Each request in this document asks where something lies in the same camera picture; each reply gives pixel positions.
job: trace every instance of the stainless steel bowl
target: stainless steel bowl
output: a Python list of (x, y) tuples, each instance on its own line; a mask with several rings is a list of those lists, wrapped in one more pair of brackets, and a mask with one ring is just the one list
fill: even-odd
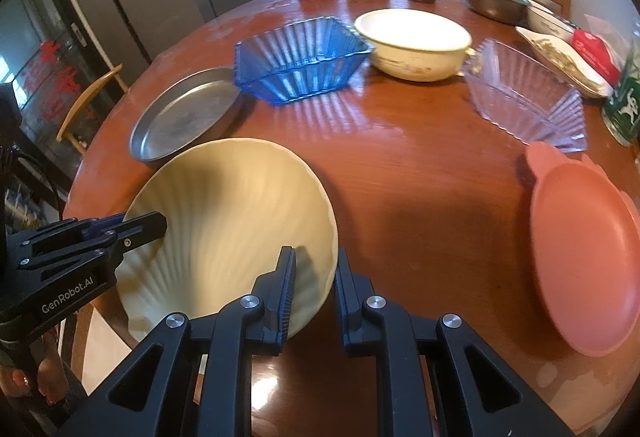
[(465, 0), (469, 9), (492, 20), (519, 26), (527, 19), (528, 0)]
[(180, 152), (225, 133), (239, 112), (242, 94), (233, 69), (197, 72), (165, 90), (133, 128), (131, 155), (158, 168)]

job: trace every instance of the green container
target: green container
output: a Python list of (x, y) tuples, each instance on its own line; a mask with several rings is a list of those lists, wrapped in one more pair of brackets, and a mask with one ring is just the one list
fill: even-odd
[(629, 146), (640, 130), (640, 22), (636, 21), (631, 50), (613, 94), (602, 107), (602, 118), (616, 140)]

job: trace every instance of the cream scalloped bowl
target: cream scalloped bowl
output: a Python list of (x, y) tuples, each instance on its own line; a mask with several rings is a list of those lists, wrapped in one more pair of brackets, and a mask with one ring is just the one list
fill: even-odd
[(370, 58), (375, 67), (415, 82), (435, 82), (456, 74), (472, 41), (460, 24), (426, 11), (371, 11), (359, 16), (353, 26), (375, 47)]
[(126, 253), (116, 270), (137, 341), (173, 311), (196, 318), (251, 292), (283, 245), (295, 247), (298, 271), (290, 336), (329, 295), (334, 211), (318, 177), (283, 146), (228, 139), (191, 148), (146, 183), (125, 218), (155, 210), (167, 218), (164, 239)]

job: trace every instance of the round metal tray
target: round metal tray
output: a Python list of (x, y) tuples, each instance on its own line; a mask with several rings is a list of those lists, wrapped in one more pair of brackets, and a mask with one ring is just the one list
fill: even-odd
[(129, 151), (145, 163), (164, 164), (177, 154), (219, 139), (241, 107), (233, 69), (197, 72), (175, 83), (149, 105), (131, 132)]

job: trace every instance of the white plate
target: white plate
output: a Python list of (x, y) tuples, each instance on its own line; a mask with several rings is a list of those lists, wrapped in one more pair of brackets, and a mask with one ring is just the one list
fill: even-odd
[[(555, 72), (557, 75), (563, 77), (570, 83), (574, 84), (576, 88), (588, 98), (606, 98), (613, 92), (611, 85), (600, 76), (584, 59), (571, 47), (567, 42), (560, 40), (558, 37), (550, 34), (539, 34), (523, 27), (516, 27), (516, 31), (522, 36), (529, 45), (532, 46), (538, 61), (540, 61), (545, 67)], [(546, 53), (538, 45), (541, 40), (547, 40), (551, 45), (564, 55), (568, 56), (575, 63), (578, 71), (582, 73), (580, 79), (567, 72), (564, 68), (560, 67), (553, 60), (546, 56)]]
[(263, 140), (212, 141), (163, 166), (126, 219), (157, 210), (164, 239), (125, 254), (117, 289), (137, 341), (167, 314), (218, 312), (296, 249), (289, 336), (318, 312), (334, 282), (338, 232), (322, 185), (306, 163)]

